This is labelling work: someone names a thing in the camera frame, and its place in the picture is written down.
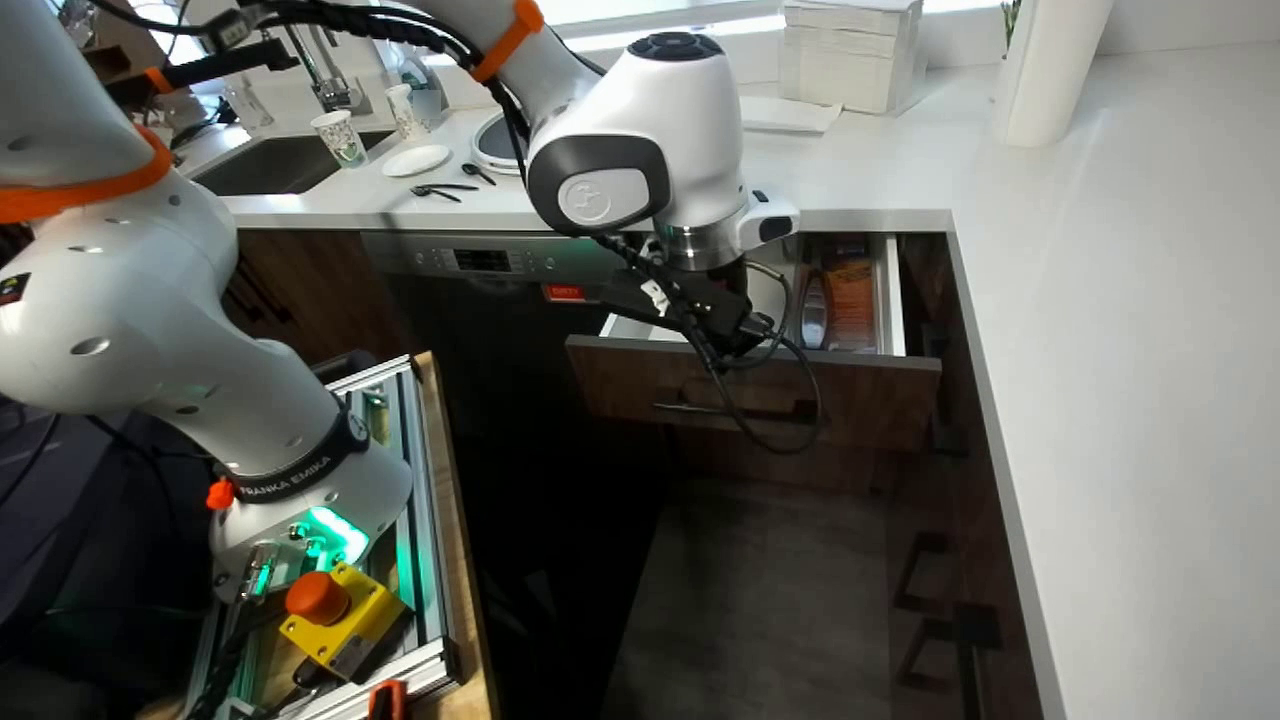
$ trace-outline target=white wall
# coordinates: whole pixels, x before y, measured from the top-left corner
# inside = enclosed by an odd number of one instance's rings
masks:
[[[1115,0],[1104,51],[1274,42],[1280,0]]]

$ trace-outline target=yellow component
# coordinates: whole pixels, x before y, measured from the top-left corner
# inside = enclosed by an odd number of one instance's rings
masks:
[[[348,600],[352,600],[348,613],[336,623],[287,617],[279,623],[279,635],[292,640],[304,654],[311,654],[329,670],[336,670],[342,679],[360,679],[360,675],[369,675],[369,668],[360,668],[360,664],[395,629],[405,602],[395,600],[395,590],[387,590],[383,584],[374,584],[372,577],[362,577],[352,565],[336,565],[329,577],[348,590]]]

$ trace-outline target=cabinet door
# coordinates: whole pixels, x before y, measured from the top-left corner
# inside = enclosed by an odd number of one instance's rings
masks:
[[[282,341],[307,364],[356,349],[374,358],[411,351],[356,233],[238,233],[223,308],[249,337]]]

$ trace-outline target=drawer handle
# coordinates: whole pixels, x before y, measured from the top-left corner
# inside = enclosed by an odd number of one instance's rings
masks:
[[[987,694],[982,694],[981,670],[982,670],[982,653],[999,647],[995,609],[957,602],[953,619],[919,619],[919,633],[903,654],[903,668],[895,670],[903,688],[925,688],[925,691],[946,688],[946,679],[917,668],[925,647],[937,640],[957,643],[961,715],[982,720]]]
[[[929,595],[913,590],[913,577],[919,570],[925,556],[946,556],[946,551],[953,551],[946,534],[917,533],[907,565],[903,565],[903,577],[895,581],[895,590],[892,590],[892,609],[901,609],[901,613],[933,613],[933,609],[938,609],[943,600],[929,600]]]

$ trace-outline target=white container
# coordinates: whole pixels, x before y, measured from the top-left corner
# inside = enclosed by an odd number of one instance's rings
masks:
[[[780,93],[851,110],[901,110],[919,83],[925,0],[789,0]]]
[[[369,160],[352,110],[325,110],[311,119],[311,126],[318,131],[325,149],[338,167],[356,167]]]

